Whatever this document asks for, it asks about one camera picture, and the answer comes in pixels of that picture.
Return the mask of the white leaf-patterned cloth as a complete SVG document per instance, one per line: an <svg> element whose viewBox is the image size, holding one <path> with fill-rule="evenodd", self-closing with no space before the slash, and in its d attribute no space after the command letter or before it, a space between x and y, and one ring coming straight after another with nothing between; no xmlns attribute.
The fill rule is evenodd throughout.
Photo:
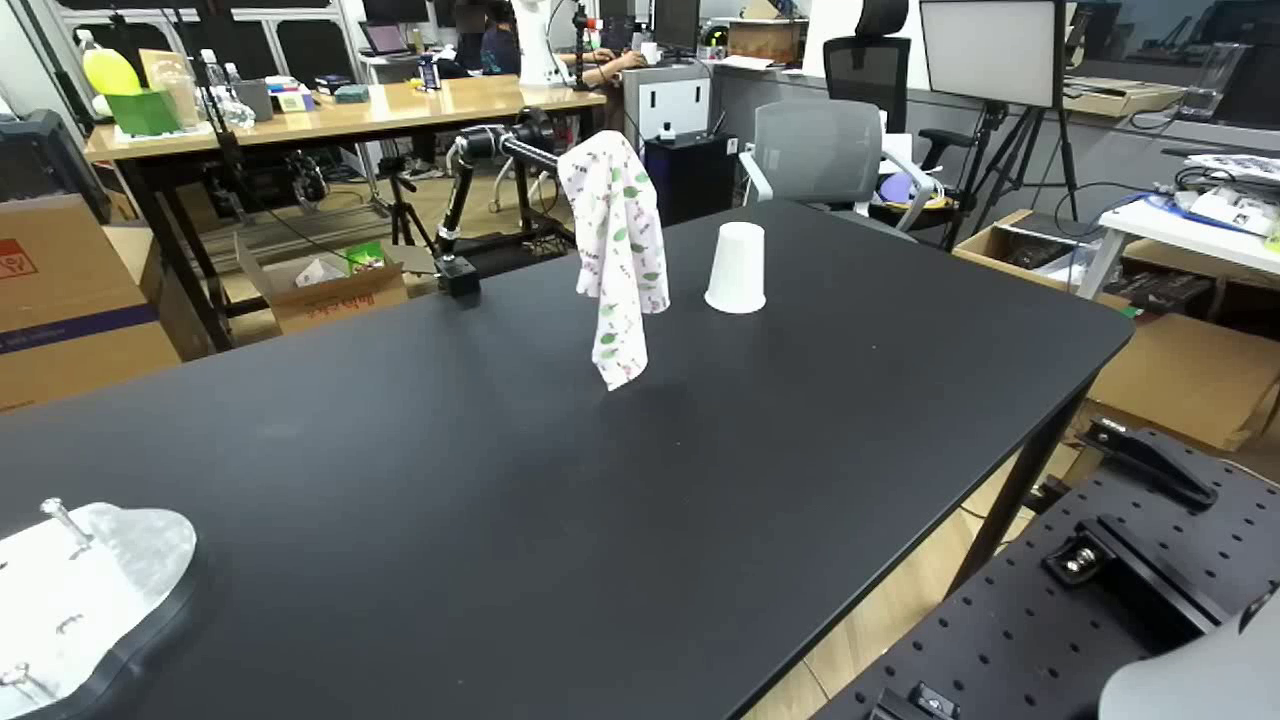
<svg viewBox="0 0 1280 720"><path fill-rule="evenodd" d="M573 205L576 291L596 306L588 360L621 393L649 372L645 320L674 309L657 183L614 128L569 148L557 181Z"/></svg>

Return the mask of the black articulated stand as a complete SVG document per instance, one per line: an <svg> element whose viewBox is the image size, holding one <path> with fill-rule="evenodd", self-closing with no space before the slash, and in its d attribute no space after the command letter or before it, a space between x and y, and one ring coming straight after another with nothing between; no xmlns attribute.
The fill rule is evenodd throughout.
<svg viewBox="0 0 1280 720"><path fill-rule="evenodd" d="M547 139L540 139L529 125L471 125L462 128L449 148L454 169L454 201L435 228L435 281L443 297L475 297L482 291L482 268L471 266L475 244L462 236L462 222L471 197L475 165L486 158L508 162L518 173L518 201L522 201L522 234L518 244L538 236L569 236L561 222L534 207L534 183L529 173L557 169L557 151Z"/></svg>

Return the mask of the white paper cup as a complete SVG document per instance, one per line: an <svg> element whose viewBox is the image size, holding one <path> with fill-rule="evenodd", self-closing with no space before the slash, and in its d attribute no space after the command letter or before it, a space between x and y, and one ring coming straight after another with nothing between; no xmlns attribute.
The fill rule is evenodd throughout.
<svg viewBox="0 0 1280 720"><path fill-rule="evenodd" d="M764 228L728 222L716 228L704 306L724 315L754 315L768 306L764 291Z"/></svg>

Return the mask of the white computer case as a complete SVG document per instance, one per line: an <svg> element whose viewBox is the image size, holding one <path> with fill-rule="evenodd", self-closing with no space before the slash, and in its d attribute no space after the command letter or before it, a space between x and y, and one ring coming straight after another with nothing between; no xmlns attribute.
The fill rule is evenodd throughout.
<svg viewBox="0 0 1280 720"><path fill-rule="evenodd" d="M625 77L625 131L638 148L711 128L711 72L704 63L633 69Z"/></svg>

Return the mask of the grey office chair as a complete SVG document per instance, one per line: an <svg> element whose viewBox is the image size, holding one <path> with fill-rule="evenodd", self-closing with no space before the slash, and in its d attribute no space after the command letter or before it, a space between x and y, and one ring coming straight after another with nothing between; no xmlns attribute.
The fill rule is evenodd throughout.
<svg viewBox="0 0 1280 720"><path fill-rule="evenodd" d="M870 205L886 165L907 181L913 215L942 197L920 165L886 144L886 112L864 101L768 101L736 162L758 201Z"/></svg>

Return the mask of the open cardboard box on floor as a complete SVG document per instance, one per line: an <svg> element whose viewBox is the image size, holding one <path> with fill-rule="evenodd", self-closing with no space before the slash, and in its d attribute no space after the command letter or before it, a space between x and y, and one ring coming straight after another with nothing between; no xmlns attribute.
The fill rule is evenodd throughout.
<svg viewBox="0 0 1280 720"><path fill-rule="evenodd" d="M409 301L404 268L377 240L265 266L255 290L284 332L307 332Z"/></svg>

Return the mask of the black office chair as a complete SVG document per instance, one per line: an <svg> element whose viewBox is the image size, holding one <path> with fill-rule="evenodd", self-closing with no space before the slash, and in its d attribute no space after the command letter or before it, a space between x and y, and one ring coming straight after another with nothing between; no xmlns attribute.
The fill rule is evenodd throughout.
<svg viewBox="0 0 1280 720"><path fill-rule="evenodd" d="M853 35L826 44L826 85L833 101L864 101L888 116L888 128L907 125L907 0L864 0Z"/></svg>

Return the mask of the white projector screen on tripod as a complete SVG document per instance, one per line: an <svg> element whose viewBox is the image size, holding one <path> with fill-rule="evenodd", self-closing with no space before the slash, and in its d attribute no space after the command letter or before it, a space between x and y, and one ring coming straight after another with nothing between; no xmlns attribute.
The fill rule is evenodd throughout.
<svg viewBox="0 0 1280 720"><path fill-rule="evenodd" d="M1024 189L1040 128L1057 125L1048 165L1078 194L1063 112L1063 0L920 0L930 90L980 107L962 181L965 215L983 225L1004 194Z"/></svg>

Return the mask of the black clamp on breadboard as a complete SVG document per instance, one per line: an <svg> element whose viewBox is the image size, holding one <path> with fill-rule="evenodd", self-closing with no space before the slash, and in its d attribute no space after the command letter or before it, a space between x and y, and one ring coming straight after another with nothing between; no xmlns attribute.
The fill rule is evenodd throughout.
<svg viewBox="0 0 1280 720"><path fill-rule="evenodd" d="M1117 422L1092 422L1085 440L1100 449L1114 466L1143 477L1157 494L1171 495L1177 503L1204 512L1219 500L1215 488L1195 479L1185 466L1165 455L1157 443L1141 440Z"/></svg>

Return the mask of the wooden workbench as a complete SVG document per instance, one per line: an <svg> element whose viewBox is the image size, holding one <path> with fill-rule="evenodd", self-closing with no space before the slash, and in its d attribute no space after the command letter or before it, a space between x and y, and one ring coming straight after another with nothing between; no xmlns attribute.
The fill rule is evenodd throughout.
<svg viewBox="0 0 1280 720"><path fill-rule="evenodd" d="M284 158L293 148L398 139L529 116L576 116L586 128L596 128L603 119L603 98L523 90L518 77L449 82L442 92L371 85L356 104L323 101L318 112L277 116L251 128L199 125L193 131L128 135L118 125L100 125L90 131L85 158L121 173L142 215L158 234L162 260L175 271L175 286L197 311L199 335L224 352L233 344L230 320L235 309L224 301L204 240L193 234L189 207L175 197L204 165L243 176L251 162Z"/></svg>

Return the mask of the flat cardboard sheet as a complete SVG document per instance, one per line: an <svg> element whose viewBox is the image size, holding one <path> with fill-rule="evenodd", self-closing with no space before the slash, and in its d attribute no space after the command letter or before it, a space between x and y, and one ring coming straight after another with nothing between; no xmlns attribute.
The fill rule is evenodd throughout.
<svg viewBox="0 0 1280 720"><path fill-rule="evenodd" d="M1087 400L1171 436L1239 451L1280 413L1280 344L1193 315L1141 320Z"/></svg>

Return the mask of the black perforated optical breadboard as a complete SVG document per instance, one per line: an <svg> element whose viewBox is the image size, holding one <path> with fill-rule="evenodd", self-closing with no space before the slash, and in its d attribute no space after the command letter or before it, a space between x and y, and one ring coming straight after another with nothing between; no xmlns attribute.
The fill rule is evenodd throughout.
<svg viewBox="0 0 1280 720"><path fill-rule="evenodd" d="M1160 434L1204 503L1108 451L817 720L1098 720L1103 682L1277 580L1280 483Z"/></svg>

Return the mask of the large cardboard box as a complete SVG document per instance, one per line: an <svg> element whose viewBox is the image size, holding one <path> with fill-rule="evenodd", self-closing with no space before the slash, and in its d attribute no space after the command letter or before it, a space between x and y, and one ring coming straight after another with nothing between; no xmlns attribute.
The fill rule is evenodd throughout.
<svg viewBox="0 0 1280 720"><path fill-rule="evenodd" d="M81 197L0 205L0 413L175 366L152 301Z"/></svg>

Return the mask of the white metal plate with pegs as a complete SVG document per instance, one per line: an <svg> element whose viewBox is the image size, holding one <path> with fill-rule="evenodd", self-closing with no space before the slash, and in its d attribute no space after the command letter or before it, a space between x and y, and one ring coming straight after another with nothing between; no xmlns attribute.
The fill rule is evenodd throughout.
<svg viewBox="0 0 1280 720"><path fill-rule="evenodd" d="M175 595L199 534L175 509L41 500L0 540L0 720L73 701Z"/></svg>

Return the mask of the white table at right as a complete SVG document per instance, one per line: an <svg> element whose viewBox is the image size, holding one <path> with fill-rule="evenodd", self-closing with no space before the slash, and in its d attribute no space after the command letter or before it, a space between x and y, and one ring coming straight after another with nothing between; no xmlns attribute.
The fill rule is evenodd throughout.
<svg viewBox="0 0 1280 720"><path fill-rule="evenodd" d="M1260 277L1280 277L1280 252L1260 236L1187 222L1154 197L1108 207L1100 215L1100 228L1103 228L1103 240L1098 244L1092 266L1078 281L1080 301L1092 301L1103 290L1130 240L1157 240L1157 244L1226 260Z"/></svg>

